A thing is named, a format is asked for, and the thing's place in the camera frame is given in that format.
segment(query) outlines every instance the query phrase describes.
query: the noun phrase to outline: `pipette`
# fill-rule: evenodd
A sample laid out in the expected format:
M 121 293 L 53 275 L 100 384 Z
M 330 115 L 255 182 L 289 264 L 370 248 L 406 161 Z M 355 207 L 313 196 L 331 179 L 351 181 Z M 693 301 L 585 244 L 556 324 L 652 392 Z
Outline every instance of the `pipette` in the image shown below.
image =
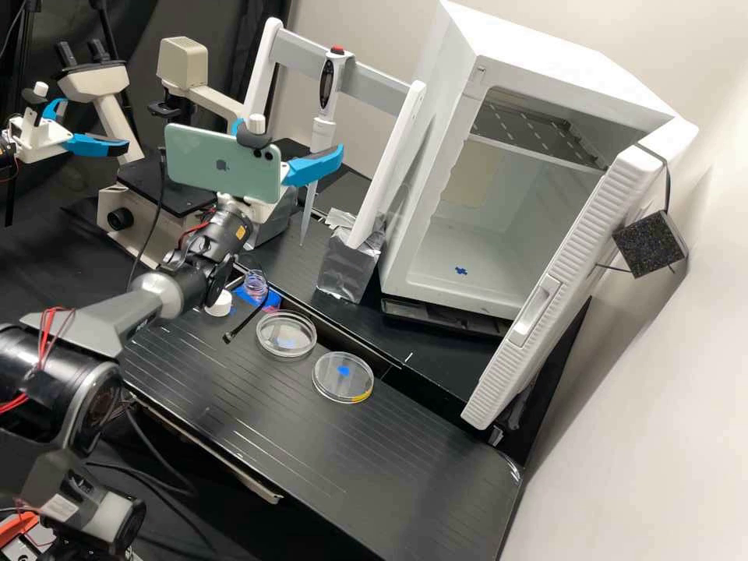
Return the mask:
M 335 105 L 340 86 L 343 83 L 343 71 L 345 61 L 353 54 L 343 49 L 340 45 L 333 45 L 327 52 L 327 58 L 322 67 L 319 77 L 319 115 L 314 118 L 312 125 L 312 142 L 309 151 L 321 152 L 332 146 L 335 134 Z M 309 221 L 312 217 L 312 207 L 317 195 L 317 182 L 311 182 L 306 186 L 306 200 L 304 202 L 304 214 L 302 215 L 302 235 L 299 245 L 304 245 L 306 231 L 309 229 Z

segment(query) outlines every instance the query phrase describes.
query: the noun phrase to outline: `open door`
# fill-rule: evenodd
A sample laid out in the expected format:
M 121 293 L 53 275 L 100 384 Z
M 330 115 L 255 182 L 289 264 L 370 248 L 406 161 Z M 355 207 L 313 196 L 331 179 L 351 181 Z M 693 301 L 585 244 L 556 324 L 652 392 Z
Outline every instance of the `open door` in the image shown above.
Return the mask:
M 697 133 L 695 125 L 674 118 L 640 144 L 672 166 Z M 596 264 L 607 265 L 616 256 L 611 234 L 627 216 L 638 219 L 638 203 L 663 168 L 660 160 L 635 146 L 616 157 L 486 366 L 462 411 L 465 421 L 485 429 L 532 380 L 604 273 Z

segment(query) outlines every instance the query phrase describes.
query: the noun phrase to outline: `red wire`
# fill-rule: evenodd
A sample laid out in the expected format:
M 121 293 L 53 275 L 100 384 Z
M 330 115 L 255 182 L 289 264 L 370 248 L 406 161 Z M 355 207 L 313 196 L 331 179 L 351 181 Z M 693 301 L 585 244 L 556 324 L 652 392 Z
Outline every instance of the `red wire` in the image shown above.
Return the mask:
M 11 399 L 11 401 L 6 401 L 4 404 L 0 405 L 0 415 L 25 404 L 28 400 L 29 397 L 25 393 L 19 393 L 18 396 Z
M 70 312 L 68 316 L 65 318 L 65 320 L 62 322 L 62 325 L 60 326 L 59 331 L 57 334 L 52 338 L 49 345 L 47 345 L 47 339 L 49 338 L 49 333 L 52 328 L 52 323 L 55 320 L 55 313 L 57 312 Z M 65 327 L 67 326 L 68 322 L 71 320 L 72 317 L 74 317 L 76 313 L 75 308 L 62 308 L 61 306 L 54 306 L 53 308 L 47 308 L 41 313 L 41 321 L 39 325 L 40 329 L 40 336 L 39 336 L 39 347 L 38 347 L 38 357 L 37 357 L 37 369 L 42 370 L 44 368 L 44 363 L 47 361 L 47 357 L 49 356 L 52 348 L 55 346 L 55 342 L 57 341 L 60 334 L 65 330 Z M 29 397 L 24 393 L 19 393 L 16 397 L 11 399 L 11 401 L 6 401 L 3 404 L 0 404 L 0 415 L 3 415 L 4 413 L 7 413 L 8 411 L 12 411 L 13 409 L 19 407 L 20 405 L 25 404 L 29 400 Z
M 21 509 L 19 508 L 19 506 L 18 506 L 18 503 L 16 503 L 16 505 L 15 505 L 15 506 L 16 506 L 16 514 L 18 514 L 18 520 L 19 520 L 19 521 L 21 521 L 21 520 L 22 520 L 22 518 L 21 518 Z M 47 547 L 48 545 L 52 545 L 53 543 L 55 543 L 55 540 L 52 540 L 51 542 L 47 542 L 47 543 L 45 543 L 45 544 L 37 544 L 37 543 L 36 543 L 36 542 L 34 541 L 34 538 L 32 538 L 31 536 L 29 536 L 29 535 L 27 534 L 27 532 L 26 532 L 26 529 L 25 529 L 25 528 L 24 528 L 24 529 L 23 529 L 23 530 L 21 531 L 21 535 L 24 535 L 24 536 L 26 536 L 26 539 L 28 539 L 28 540 L 29 540 L 29 542 L 33 543 L 33 544 L 34 544 L 34 547 L 35 547 L 35 548 L 37 548 L 37 549 L 39 549 L 39 550 L 41 550 L 41 549 L 42 549 L 43 547 Z
M 185 239 L 186 235 L 192 234 L 194 231 L 201 230 L 205 228 L 208 224 L 210 224 L 210 221 L 201 222 L 200 224 L 197 224 L 197 226 L 192 226 L 191 228 L 188 228 L 187 230 L 183 231 L 182 235 L 179 236 L 179 240 L 177 241 L 177 249 L 182 249 L 182 241 Z

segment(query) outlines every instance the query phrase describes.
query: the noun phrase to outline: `foam pad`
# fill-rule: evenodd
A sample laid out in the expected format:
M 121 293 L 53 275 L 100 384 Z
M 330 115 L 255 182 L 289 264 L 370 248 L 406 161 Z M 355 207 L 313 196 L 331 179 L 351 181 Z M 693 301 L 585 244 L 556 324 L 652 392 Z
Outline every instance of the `foam pad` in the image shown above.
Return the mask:
M 686 243 L 664 210 L 614 232 L 613 241 L 635 278 L 688 256 Z

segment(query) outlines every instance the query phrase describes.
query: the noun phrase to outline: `petri dish lid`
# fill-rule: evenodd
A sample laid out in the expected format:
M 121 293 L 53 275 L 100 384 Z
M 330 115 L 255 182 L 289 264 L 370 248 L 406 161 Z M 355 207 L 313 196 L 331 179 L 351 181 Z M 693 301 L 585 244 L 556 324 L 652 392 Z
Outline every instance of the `petri dish lid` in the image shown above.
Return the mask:
M 352 404 L 372 394 L 374 374 L 356 355 L 335 351 L 319 358 L 312 374 L 314 387 L 338 403 Z
M 301 358 L 317 344 L 314 324 L 294 312 L 268 314 L 257 323 L 257 341 L 272 356 Z

